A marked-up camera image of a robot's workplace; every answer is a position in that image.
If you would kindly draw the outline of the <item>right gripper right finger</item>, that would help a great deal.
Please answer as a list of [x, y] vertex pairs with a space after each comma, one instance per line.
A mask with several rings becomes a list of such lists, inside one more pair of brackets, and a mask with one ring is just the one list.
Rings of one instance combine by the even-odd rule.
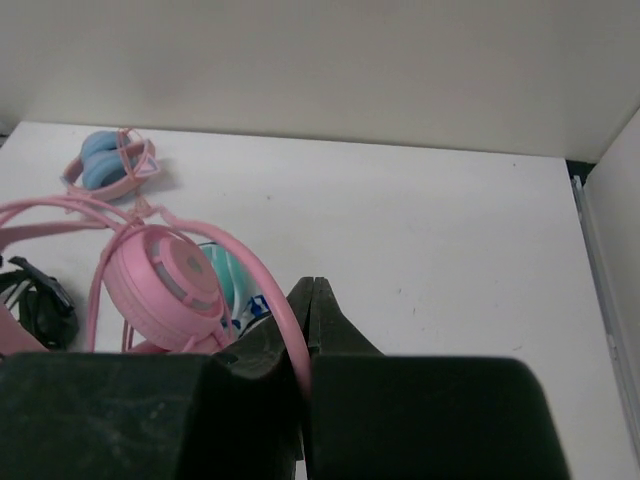
[[308, 311], [313, 479], [566, 479], [544, 390], [509, 357], [392, 356], [317, 278]]

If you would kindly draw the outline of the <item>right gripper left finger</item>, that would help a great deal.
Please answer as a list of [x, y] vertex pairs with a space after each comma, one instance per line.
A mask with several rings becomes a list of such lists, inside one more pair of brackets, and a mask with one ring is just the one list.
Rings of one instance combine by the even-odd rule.
[[306, 409], [272, 319], [212, 356], [21, 353], [5, 479], [291, 479]]

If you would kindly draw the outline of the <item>large pink headphones with cable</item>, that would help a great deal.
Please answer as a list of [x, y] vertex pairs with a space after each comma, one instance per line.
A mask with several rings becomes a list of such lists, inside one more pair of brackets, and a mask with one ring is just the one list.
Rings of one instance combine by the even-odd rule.
[[87, 229], [110, 229], [90, 287], [87, 347], [95, 348], [100, 293], [124, 318], [122, 348], [215, 353], [233, 341], [229, 307], [210, 261], [192, 240], [200, 235], [231, 253], [262, 290], [304, 395], [311, 361], [296, 316], [266, 266], [241, 241], [215, 225], [187, 221], [163, 206], [125, 212], [85, 196], [15, 200], [1, 207], [1, 246]]

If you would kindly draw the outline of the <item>black on-ear headphones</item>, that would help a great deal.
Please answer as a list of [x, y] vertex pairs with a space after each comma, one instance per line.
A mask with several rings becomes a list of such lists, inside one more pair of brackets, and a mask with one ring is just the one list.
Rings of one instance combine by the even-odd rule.
[[13, 270], [1, 274], [1, 301], [17, 322], [44, 347], [66, 351], [76, 339], [79, 322], [70, 294], [26, 258], [11, 257]]

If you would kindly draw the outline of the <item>teal white headphones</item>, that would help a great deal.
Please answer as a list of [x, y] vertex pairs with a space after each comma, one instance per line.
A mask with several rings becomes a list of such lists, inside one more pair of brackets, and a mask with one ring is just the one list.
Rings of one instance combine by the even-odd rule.
[[214, 268], [231, 315], [231, 326], [238, 338], [270, 313], [261, 288], [248, 270], [222, 246], [214, 242], [199, 245]]

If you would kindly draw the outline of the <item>pink blue cat-ear headphones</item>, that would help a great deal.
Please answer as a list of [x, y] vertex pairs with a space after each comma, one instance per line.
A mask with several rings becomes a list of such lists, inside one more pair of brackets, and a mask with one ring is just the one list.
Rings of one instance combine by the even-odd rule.
[[110, 202], [137, 190], [160, 172], [154, 143], [124, 128], [88, 135], [61, 180], [68, 194]]

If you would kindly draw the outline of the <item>aluminium rail frame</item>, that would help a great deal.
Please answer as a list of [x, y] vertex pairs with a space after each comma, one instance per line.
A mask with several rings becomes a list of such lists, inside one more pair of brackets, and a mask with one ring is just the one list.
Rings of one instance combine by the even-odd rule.
[[598, 298], [618, 396], [629, 433], [636, 470], [639, 470], [639, 394], [632, 375], [632, 364], [625, 351], [622, 326], [616, 311], [612, 286], [607, 278], [604, 256], [600, 251], [595, 216], [590, 210], [587, 199], [587, 179], [595, 165], [566, 160], [566, 166]]

